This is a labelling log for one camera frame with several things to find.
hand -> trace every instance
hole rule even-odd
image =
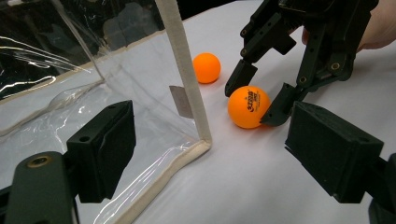
[[[381,49],[396,39],[396,0],[379,0],[372,10],[372,17],[361,38],[358,51],[362,49]],[[308,41],[309,33],[303,30],[303,43]]]

white table surface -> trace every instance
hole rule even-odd
[[[240,60],[241,29],[262,1],[214,8],[184,22],[191,56],[215,53],[220,79],[201,85],[213,147],[181,169],[134,223],[367,224],[372,197],[340,204],[284,149],[289,122],[276,128],[242,130],[228,118],[224,85]],[[272,99],[282,83],[295,85],[303,57],[301,29],[287,55],[270,50],[255,65],[251,85]],[[364,50],[352,78],[310,93],[308,103],[323,106],[385,142],[381,157],[396,152],[396,43]]]

orange ball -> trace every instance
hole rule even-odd
[[[265,91],[254,86],[238,88],[228,101],[228,114],[237,126],[244,129],[259,127],[262,116],[271,104]]]
[[[212,53],[200,53],[192,60],[195,75],[200,83],[211,83],[220,76],[221,64]]]

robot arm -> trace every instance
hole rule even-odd
[[[225,95],[249,84],[256,63],[269,49],[281,54],[296,42],[290,33],[303,26],[310,34],[295,87],[284,84],[261,123],[278,126],[286,122],[295,101],[334,81],[348,80],[353,70],[370,11],[378,0],[264,0],[241,31],[242,60],[225,86]]]

